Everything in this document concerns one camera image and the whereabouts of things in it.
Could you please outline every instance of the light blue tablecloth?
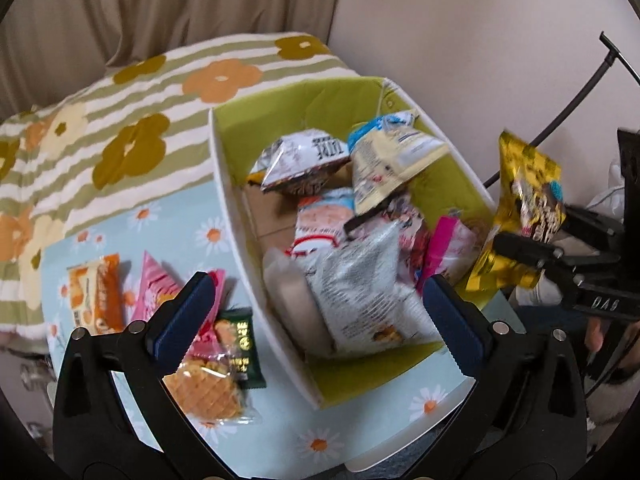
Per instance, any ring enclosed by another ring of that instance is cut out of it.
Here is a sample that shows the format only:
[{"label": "light blue tablecloth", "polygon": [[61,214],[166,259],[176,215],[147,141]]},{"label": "light blue tablecloth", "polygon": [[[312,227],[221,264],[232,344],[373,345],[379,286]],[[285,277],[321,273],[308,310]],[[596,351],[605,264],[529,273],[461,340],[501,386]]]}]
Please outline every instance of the light blue tablecloth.
[{"label": "light blue tablecloth", "polygon": [[[220,233],[217,242],[209,238],[218,237],[207,238],[212,229]],[[76,235],[46,249],[42,297],[46,321],[57,327],[55,335],[49,337],[56,373],[73,329],[66,297],[69,266],[102,254],[120,253],[124,291],[137,291],[143,251],[147,250],[184,282],[196,270],[211,268],[223,268],[234,278],[238,268],[226,236],[214,184],[209,182],[108,219],[86,236]],[[226,307],[249,305],[246,291],[237,280]],[[493,319],[510,312],[513,315],[502,296],[492,301],[487,312]],[[251,390],[248,397],[260,420],[245,426],[216,427],[194,422],[222,460],[247,478],[305,478],[347,461],[373,465],[398,450],[397,446],[402,446],[398,442],[410,442],[442,420],[472,384],[450,354],[442,350],[375,390],[334,408],[315,411],[280,367],[259,324],[255,333],[268,387]],[[116,385],[136,433],[158,448],[119,374]]]}]

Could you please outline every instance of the brown cardboard box bottom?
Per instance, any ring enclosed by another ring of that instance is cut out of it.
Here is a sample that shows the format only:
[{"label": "brown cardboard box bottom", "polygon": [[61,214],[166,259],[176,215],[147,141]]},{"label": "brown cardboard box bottom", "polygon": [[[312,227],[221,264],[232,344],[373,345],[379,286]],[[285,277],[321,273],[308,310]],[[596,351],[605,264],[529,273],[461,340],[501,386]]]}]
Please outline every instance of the brown cardboard box bottom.
[{"label": "brown cardboard box bottom", "polygon": [[[325,189],[351,187],[351,164],[329,179]],[[278,192],[263,193],[259,186],[247,184],[243,189],[262,254],[270,247],[289,249],[296,235],[299,197]]]}]

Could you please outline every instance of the orange snack package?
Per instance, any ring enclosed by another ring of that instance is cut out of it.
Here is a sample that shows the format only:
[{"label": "orange snack package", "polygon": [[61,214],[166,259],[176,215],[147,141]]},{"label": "orange snack package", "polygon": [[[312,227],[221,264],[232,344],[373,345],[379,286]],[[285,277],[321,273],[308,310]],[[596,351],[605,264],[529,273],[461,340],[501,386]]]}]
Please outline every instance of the orange snack package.
[{"label": "orange snack package", "polygon": [[91,335],[124,330],[118,279],[119,254],[103,256],[71,267],[69,299],[76,327],[85,327]]}]

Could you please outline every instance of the blue gripper pad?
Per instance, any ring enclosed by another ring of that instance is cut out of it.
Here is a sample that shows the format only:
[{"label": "blue gripper pad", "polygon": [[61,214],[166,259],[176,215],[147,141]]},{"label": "blue gripper pad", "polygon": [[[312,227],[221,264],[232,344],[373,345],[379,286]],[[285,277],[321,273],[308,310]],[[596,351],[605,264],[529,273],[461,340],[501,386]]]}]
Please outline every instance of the blue gripper pad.
[{"label": "blue gripper pad", "polygon": [[158,377],[175,373],[216,299],[211,276],[196,272],[172,300],[165,301],[148,323],[146,350]]},{"label": "blue gripper pad", "polygon": [[460,371],[478,378],[493,343],[489,322],[474,304],[463,301],[439,274],[425,280],[422,304]]}]

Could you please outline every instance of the striped bedding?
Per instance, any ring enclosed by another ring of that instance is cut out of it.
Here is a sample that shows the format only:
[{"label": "striped bedding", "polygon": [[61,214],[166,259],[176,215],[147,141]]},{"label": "striped bedding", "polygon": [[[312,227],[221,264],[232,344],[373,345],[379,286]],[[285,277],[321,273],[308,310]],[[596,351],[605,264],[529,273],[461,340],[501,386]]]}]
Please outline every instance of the striped bedding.
[{"label": "striped bedding", "polygon": [[0,126],[0,332],[46,335],[43,248],[212,179],[209,108],[355,75],[312,36],[239,34],[172,50],[9,118]]}]

